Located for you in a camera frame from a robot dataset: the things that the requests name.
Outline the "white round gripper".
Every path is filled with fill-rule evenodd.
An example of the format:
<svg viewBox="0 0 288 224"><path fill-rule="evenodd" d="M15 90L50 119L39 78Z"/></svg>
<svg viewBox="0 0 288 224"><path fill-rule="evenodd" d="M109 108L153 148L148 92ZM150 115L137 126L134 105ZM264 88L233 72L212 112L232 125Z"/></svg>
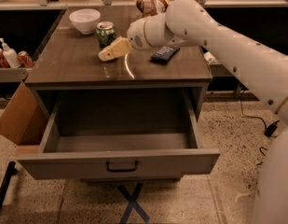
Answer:
<svg viewBox="0 0 288 224"><path fill-rule="evenodd" d="M165 14L148 16L130 24L127 37L118 37L98 53L101 61L107 62L137 50L147 50L161 46L176 46L181 39L166 25Z"/></svg>

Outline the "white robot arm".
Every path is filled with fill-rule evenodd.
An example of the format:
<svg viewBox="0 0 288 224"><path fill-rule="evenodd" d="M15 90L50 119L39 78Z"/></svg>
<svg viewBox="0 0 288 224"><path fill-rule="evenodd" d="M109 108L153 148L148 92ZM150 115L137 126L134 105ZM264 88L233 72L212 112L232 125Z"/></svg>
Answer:
<svg viewBox="0 0 288 224"><path fill-rule="evenodd" d="M164 13L133 22L99 52L110 61L132 49L199 45L288 123L288 56L215 21L195 0L174 0ZM271 143L257 184L251 224L288 224L288 126Z"/></svg>

